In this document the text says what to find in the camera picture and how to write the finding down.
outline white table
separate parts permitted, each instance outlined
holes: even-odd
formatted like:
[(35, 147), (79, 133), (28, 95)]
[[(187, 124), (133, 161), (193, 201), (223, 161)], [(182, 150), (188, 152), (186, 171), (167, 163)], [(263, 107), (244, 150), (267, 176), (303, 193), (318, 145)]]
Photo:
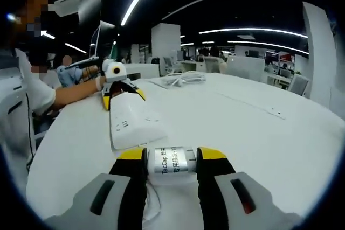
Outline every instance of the white table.
[(187, 71), (197, 71), (197, 72), (206, 72), (205, 62), (198, 62), (193, 60), (179, 61), (182, 65), (182, 72)]
[[(306, 215), (336, 168), (345, 121), (313, 101), (263, 83), (213, 73), (206, 80), (169, 90), (139, 80), (148, 104), (169, 126), (169, 142), (147, 147), (218, 149), (235, 170), (270, 190), (279, 208)], [(67, 106), (31, 165), (29, 204), (44, 219), (64, 213), (83, 186), (109, 172), (116, 156), (100, 94)], [(160, 187), (157, 193), (162, 212), (154, 229), (202, 229), (196, 183)]]
[(157, 78), (160, 76), (160, 67), (158, 64), (131, 63), (125, 64), (128, 75), (140, 74), (140, 78)]

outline black ceiling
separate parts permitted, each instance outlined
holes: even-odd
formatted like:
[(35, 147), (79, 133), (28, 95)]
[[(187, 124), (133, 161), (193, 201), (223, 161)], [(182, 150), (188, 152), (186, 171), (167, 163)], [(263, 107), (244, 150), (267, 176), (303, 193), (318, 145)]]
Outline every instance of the black ceiling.
[[(325, 7), (326, 0), (204, 0), (173, 14), (171, 12), (195, 0), (140, 0), (127, 24), (118, 26), (118, 42), (124, 44), (150, 42), (150, 29), (160, 22), (181, 25), (181, 34), (186, 35), (183, 43), (199, 44), (202, 41), (215, 41), (225, 45), (227, 40), (241, 40), (235, 32), (198, 34), (199, 31), (236, 27), (263, 27), (305, 33), (302, 16), (302, 1)], [(132, 0), (107, 0), (112, 23), (119, 25)], [(78, 15), (60, 18), (49, 11), (42, 15), (43, 27), (57, 38), (40, 39), (48, 51), (56, 52), (64, 42), (88, 51), (89, 42), (98, 20), (90, 21), (88, 26), (78, 28)], [(285, 45), (307, 51), (307, 40), (284, 34), (254, 32), (256, 41)]]

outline blue shirt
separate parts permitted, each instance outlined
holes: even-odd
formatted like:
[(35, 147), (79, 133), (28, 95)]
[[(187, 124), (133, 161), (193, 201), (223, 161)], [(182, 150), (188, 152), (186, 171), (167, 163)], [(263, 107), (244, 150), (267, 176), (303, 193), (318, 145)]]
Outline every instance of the blue shirt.
[(79, 83), (82, 76), (82, 70), (77, 67), (66, 69), (65, 66), (59, 66), (56, 72), (63, 87), (74, 86)]

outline office chair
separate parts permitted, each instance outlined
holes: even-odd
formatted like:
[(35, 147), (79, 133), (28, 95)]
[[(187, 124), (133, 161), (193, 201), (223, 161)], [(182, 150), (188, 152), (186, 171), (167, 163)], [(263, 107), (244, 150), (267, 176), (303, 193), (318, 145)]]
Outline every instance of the office chair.
[(227, 74), (261, 82), (265, 60), (231, 56), (227, 60)]
[(290, 78), (291, 72), (287, 69), (280, 69), (280, 76), (283, 76), (284, 78)]
[(308, 78), (305, 78), (304, 76), (294, 74), (293, 79), (287, 90), (289, 92), (303, 96), (309, 81), (310, 80)]

